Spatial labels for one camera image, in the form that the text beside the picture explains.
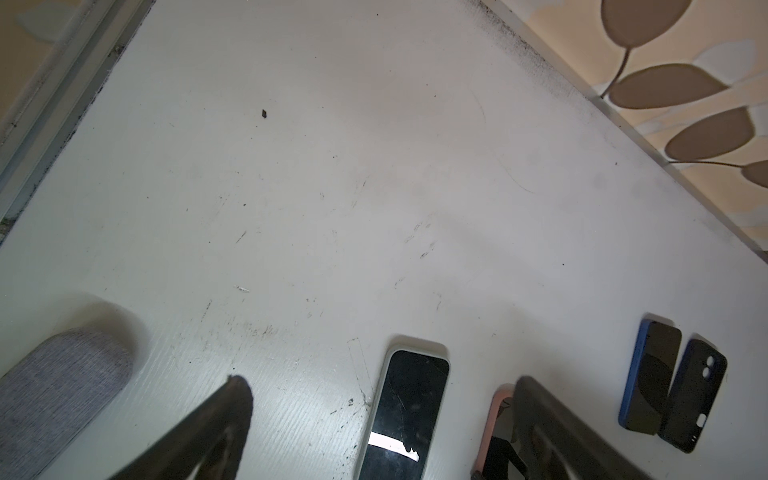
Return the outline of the black phone case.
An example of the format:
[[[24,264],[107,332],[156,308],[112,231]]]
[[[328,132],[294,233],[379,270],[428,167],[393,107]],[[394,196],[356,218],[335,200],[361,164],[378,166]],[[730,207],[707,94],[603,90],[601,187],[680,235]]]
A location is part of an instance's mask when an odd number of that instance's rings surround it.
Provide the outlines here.
[[[691,453],[724,380],[727,358],[709,342],[691,338],[673,379],[658,435]]]

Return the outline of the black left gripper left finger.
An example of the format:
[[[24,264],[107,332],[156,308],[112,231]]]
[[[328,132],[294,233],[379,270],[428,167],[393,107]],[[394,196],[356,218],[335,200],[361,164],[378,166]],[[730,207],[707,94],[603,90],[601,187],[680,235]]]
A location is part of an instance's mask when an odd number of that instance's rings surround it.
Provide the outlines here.
[[[234,479],[253,413],[246,379],[230,376],[115,479]]]

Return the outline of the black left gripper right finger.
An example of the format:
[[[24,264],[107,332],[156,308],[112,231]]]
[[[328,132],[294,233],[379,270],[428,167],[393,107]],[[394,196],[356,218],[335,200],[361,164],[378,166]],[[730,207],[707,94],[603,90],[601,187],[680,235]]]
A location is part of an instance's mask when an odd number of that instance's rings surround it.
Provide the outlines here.
[[[517,479],[647,479],[635,466],[531,376],[511,400]]]

